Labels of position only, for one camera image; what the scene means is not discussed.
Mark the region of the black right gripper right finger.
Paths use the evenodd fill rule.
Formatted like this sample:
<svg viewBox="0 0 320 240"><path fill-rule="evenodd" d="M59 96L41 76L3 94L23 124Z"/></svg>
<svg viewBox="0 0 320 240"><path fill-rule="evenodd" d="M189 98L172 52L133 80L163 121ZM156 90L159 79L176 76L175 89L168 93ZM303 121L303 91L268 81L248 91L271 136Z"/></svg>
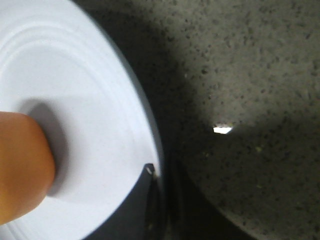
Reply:
<svg viewBox="0 0 320 240"><path fill-rule="evenodd" d="M178 154L164 152L163 176L173 240L253 240L236 226L192 182Z"/></svg>

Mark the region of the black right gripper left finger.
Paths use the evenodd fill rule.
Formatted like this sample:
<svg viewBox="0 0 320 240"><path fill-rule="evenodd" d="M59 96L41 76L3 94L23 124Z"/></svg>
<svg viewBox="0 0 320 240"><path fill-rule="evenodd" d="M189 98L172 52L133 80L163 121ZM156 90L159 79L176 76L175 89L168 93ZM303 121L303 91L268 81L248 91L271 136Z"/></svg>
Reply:
<svg viewBox="0 0 320 240"><path fill-rule="evenodd" d="M139 179L116 211L87 240L159 240L160 191L153 164L143 166Z"/></svg>

